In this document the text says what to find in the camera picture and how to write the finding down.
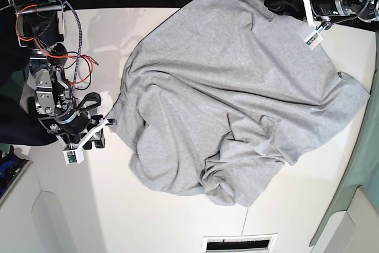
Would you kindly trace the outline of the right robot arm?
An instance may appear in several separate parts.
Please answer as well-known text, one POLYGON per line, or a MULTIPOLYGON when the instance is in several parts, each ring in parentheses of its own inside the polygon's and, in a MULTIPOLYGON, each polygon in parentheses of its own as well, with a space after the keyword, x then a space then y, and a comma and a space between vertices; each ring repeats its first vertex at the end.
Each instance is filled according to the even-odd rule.
POLYGON ((90 115, 101 105, 101 97, 90 92, 78 102, 78 70, 81 60, 89 68, 96 62, 80 50, 69 52, 63 45, 63 13, 71 9, 67 0, 8 0, 15 10, 15 33, 20 47, 31 54, 28 68, 36 83, 33 112, 47 133, 63 140, 68 149, 76 145, 90 150, 104 148, 102 115, 90 115))

